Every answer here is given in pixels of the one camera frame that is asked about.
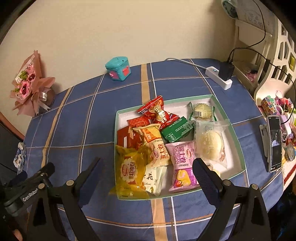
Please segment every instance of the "phone screen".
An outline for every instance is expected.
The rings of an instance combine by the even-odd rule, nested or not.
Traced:
[[[270,170],[281,163],[281,127],[278,116],[268,117],[271,139],[271,163]]]

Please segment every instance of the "yellow snack package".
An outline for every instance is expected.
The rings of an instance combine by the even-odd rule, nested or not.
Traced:
[[[170,155],[163,143],[159,132],[161,124],[151,124],[144,127],[133,128],[144,137],[144,144],[151,148],[152,161],[148,162],[149,167],[167,166],[171,163]]]
[[[116,145],[116,194],[118,199],[145,199],[149,195],[141,188],[151,150],[142,145],[138,150]]]

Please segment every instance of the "blue plaid tablecloth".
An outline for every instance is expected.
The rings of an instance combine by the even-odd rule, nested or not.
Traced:
[[[195,64],[219,69],[214,59],[187,59]],[[144,99],[162,95],[164,100],[213,94],[234,127],[243,150],[246,170],[231,179],[235,185],[256,183],[267,210],[283,193],[282,172],[268,173],[259,125],[265,120],[252,97],[238,79],[223,90],[204,70],[178,61],[163,61],[131,67],[125,81],[101,75],[75,85],[56,96],[52,108],[32,119],[25,144],[28,176],[42,164],[54,163],[50,180],[54,186],[76,179],[98,156],[105,172],[90,203],[83,207],[101,240],[181,241],[195,240],[215,208],[202,191],[171,198],[120,201],[108,195],[114,181],[114,125],[118,110],[138,106]],[[60,215],[70,240],[75,235],[63,208]],[[221,240],[227,239],[238,211],[235,206]]]

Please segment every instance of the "beige wall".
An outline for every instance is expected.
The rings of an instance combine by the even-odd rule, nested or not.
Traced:
[[[38,50],[56,91],[105,72],[114,56],[131,66],[175,58],[225,60],[234,20],[221,0],[37,0],[0,45],[0,111],[25,134],[30,117],[11,111],[11,81]]]

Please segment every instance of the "power strip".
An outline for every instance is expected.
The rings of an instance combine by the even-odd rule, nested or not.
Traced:
[[[208,76],[212,80],[214,80],[218,85],[220,85],[224,90],[229,89],[231,87],[231,85],[232,85],[232,80],[228,79],[228,80],[224,81],[223,79],[221,79],[218,76],[219,70],[217,70],[213,66],[207,67],[206,70],[205,70],[205,74],[206,74],[206,76]]]

